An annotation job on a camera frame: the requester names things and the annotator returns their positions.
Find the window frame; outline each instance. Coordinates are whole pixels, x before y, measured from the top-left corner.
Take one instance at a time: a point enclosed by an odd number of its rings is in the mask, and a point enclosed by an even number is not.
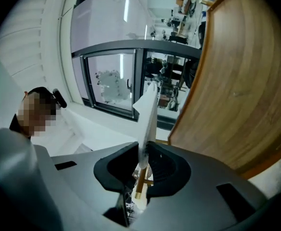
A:
[[[120,109],[111,105],[98,103],[95,100],[93,88],[91,86],[91,79],[88,66],[88,57],[110,55],[110,54],[133,54],[133,71],[132,71],[132,105],[137,102],[143,95],[144,89],[144,61],[147,57],[147,52],[163,53],[186,59],[199,59],[201,50],[191,46],[182,45],[173,42],[159,41],[159,40],[145,40],[145,39],[129,39],[102,43],[72,53],[72,58],[80,57],[80,65],[85,83],[87,95],[89,99],[82,100],[86,106],[98,109],[111,115],[121,118],[137,121],[139,113],[132,107],[132,111]],[[158,128],[171,130],[176,119],[158,115]]]

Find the glass window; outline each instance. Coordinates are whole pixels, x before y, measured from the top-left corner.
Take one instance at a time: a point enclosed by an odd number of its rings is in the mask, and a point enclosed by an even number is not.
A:
[[[131,111],[133,54],[93,56],[86,60],[95,101]]]
[[[189,59],[158,53],[147,52],[145,60],[144,90],[152,81],[158,83],[158,115],[177,119],[189,88],[185,84],[184,72]]]
[[[79,0],[73,9],[71,50],[127,40],[162,40],[199,49],[206,6],[191,0]]]

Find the white wall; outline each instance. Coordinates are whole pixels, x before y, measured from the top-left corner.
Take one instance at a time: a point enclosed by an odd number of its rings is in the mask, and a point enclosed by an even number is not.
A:
[[[20,0],[0,28],[0,61],[20,92],[39,86],[50,91],[58,88],[69,103],[58,47],[58,18],[64,1]],[[64,112],[48,130],[31,141],[45,146],[50,155],[73,153],[81,144],[80,133],[68,124]]]
[[[73,11],[72,52],[105,42],[147,37],[153,26],[147,0],[85,0]]]
[[[127,119],[119,118],[115,115],[110,115],[105,112],[86,107],[77,103],[71,103],[68,110],[74,115],[77,120],[77,124],[80,127],[85,140],[92,139],[91,127],[96,128],[93,133],[94,139],[101,138],[100,143],[107,143],[104,140],[107,138],[117,138],[113,141],[120,143],[137,141],[138,138],[138,126],[137,122]],[[156,139],[166,141],[170,131],[157,128]]]
[[[137,141],[136,138],[101,126],[71,110],[70,112],[85,138],[82,143],[94,151],[126,142]]]

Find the person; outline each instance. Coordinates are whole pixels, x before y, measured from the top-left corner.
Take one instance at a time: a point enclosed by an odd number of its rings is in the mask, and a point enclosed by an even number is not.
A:
[[[11,122],[10,130],[31,139],[31,136],[45,131],[51,120],[55,120],[55,115],[60,106],[58,99],[45,87],[37,87],[29,92],[25,91],[18,113],[14,115]]]
[[[199,37],[199,44],[200,44],[200,49],[202,50],[203,47],[203,41],[204,41],[204,34],[206,30],[206,22],[203,21],[200,26],[198,27],[198,37]]]
[[[174,64],[173,70],[182,71],[183,66]],[[161,74],[164,77],[180,80],[181,75],[172,72],[172,63],[164,63],[162,59],[148,57],[146,59],[146,73],[145,76],[152,78],[152,75]]]
[[[189,60],[185,64],[185,71],[183,73],[183,79],[188,88],[191,88],[193,81],[196,76],[197,68],[199,64],[199,59]]]

